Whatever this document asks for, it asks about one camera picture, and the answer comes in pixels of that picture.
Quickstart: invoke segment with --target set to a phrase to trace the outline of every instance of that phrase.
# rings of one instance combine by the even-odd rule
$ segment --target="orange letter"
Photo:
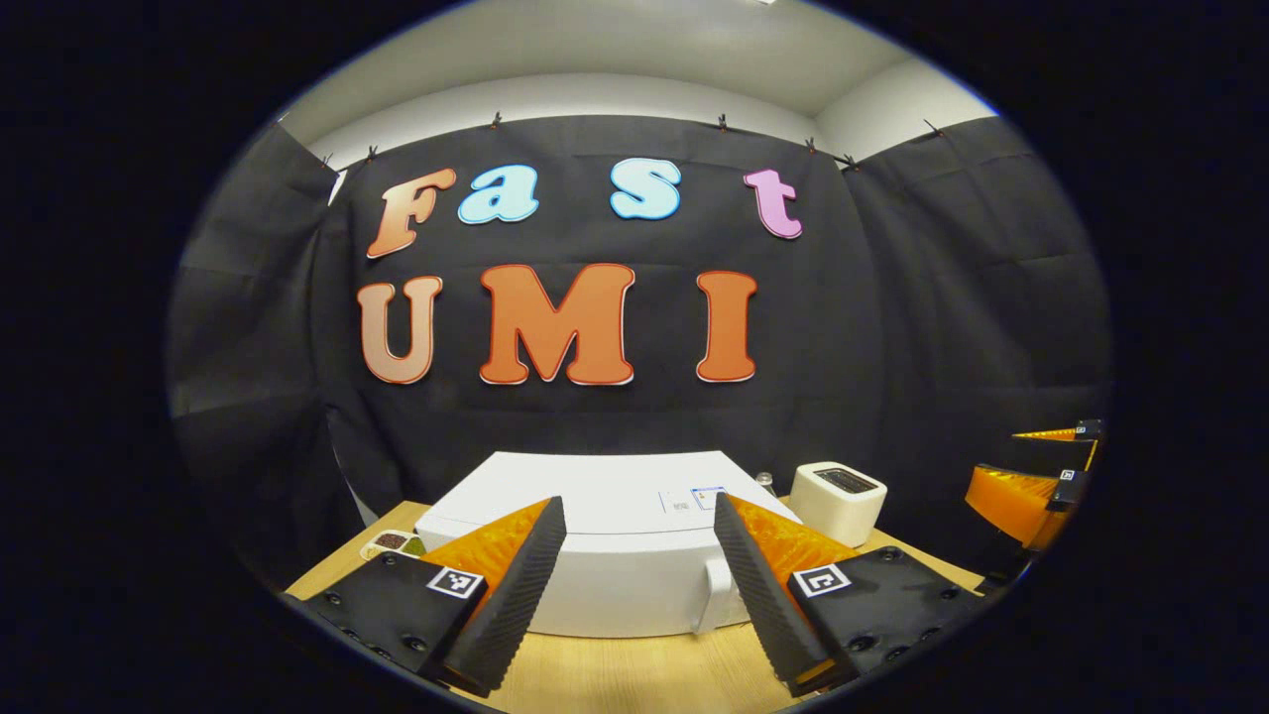
[[[706,359],[697,365],[697,377],[707,383],[742,383],[754,377],[749,359],[749,295],[758,292],[758,280],[730,270],[700,273],[697,285],[709,298],[709,335]]]
[[[391,284],[368,284],[357,290],[362,304],[362,354],[374,377],[388,384],[411,384],[431,369],[431,303],[440,292],[440,278],[414,278],[401,292],[410,298],[410,353],[397,356],[388,349],[388,301]],[[421,302],[426,299],[424,308]]]
[[[415,233],[410,230],[410,217],[421,223],[437,207],[437,189],[444,190],[458,175],[453,169],[440,169],[437,172],[407,180],[383,191],[383,218],[379,221],[379,233],[365,251],[367,257],[382,257],[396,252],[414,242]]]
[[[529,369],[519,360],[519,341],[542,382],[560,373],[563,355],[577,337],[577,354],[565,374],[580,386],[618,386],[634,379],[626,361],[623,309],[634,270],[626,265],[586,265],[556,309],[533,268],[497,265],[481,284],[494,297],[489,363],[480,378],[489,384],[523,384]]]

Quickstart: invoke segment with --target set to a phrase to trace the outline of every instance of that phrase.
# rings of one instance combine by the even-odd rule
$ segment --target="letter s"
[[[659,159],[626,159],[613,166],[613,185],[621,190],[609,200],[623,218],[659,221],[679,209],[683,180],[679,167]]]

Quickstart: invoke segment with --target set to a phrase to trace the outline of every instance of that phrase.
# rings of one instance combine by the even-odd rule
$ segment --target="pink letter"
[[[773,169],[763,169],[746,175],[745,185],[754,188],[758,195],[758,217],[772,235],[787,240],[802,235],[802,221],[789,218],[784,212],[784,199],[793,200],[797,193],[792,185],[780,183],[780,174]]]

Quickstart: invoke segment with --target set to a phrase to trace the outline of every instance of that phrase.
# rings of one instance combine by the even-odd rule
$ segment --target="wooden table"
[[[287,594],[307,600],[326,590],[364,563],[359,550],[371,539],[388,529],[412,531],[428,509],[423,503],[402,502],[305,573]],[[867,553],[887,545],[902,548],[967,591],[982,583],[981,576],[944,563],[878,530],[873,530],[868,543],[855,550]],[[487,700],[453,691],[510,714],[766,714],[798,701],[775,678],[749,623],[702,635],[638,639],[527,633],[501,689],[491,692]]]

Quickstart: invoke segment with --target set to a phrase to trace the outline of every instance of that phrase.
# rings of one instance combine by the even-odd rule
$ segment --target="black backdrop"
[[[613,213],[608,172],[631,156],[680,167],[674,214]],[[506,164],[538,171],[537,212],[462,223],[471,178]],[[367,259],[383,191],[447,166],[458,183],[439,191],[415,243]],[[766,167],[797,190],[794,240],[763,227],[741,181]],[[945,128],[845,176],[822,152],[692,122],[533,119],[359,161],[326,209],[331,183],[269,129],[213,199],[173,308],[178,434],[213,516],[275,587],[355,533],[345,479],[382,514],[404,498],[435,502],[496,450],[720,449],[775,474],[782,493],[798,464],[843,462],[890,486],[881,528],[972,566],[994,533],[963,502],[972,465],[994,462],[1010,432],[1105,407],[1095,260],[1056,181],[1001,119]],[[624,316],[633,383],[481,382],[491,304],[481,271],[529,264],[558,304],[599,261],[637,274]],[[758,373],[745,383],[694,374],[707,330],[695,276],[712,269],[759,283],[749,311]],[[382,383],[362,359],[357,289],[400,290],[425,274],[444,279],[431,369],[411,386]],[[407,318],[393,299],[397,354]]]

